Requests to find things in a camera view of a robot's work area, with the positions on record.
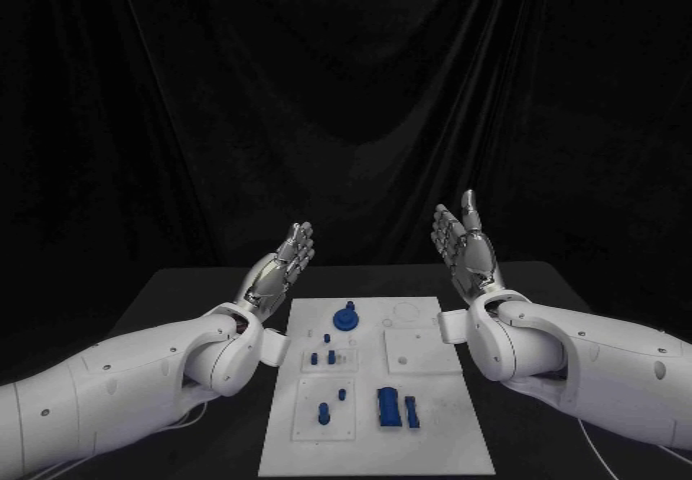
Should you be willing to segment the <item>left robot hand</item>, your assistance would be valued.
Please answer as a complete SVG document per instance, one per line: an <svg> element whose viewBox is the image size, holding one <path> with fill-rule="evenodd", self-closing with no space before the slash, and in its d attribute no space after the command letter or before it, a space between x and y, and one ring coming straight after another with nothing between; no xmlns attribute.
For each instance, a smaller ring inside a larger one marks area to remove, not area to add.
<svg viewBox="0 0 692 480"><path fill-rule="evenodd" d="M234 303L264 322L276 313L300 274L315 257L313 226L290 226L277 250L254 264L245 275Z"/></svg>

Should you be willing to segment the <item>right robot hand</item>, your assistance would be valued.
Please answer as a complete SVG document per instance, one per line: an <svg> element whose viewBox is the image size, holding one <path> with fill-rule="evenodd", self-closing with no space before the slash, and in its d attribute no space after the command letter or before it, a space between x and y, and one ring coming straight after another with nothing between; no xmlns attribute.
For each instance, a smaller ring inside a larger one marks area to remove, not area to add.
<svg viewBox="0 0 692 480"><path fill-rule="evenodd" d="M467 304L485 294L505 289L492 241L482 228L476 192L462 195L456 217L443 204L434 212L431 240L452 274L454 288Z"/></svg>

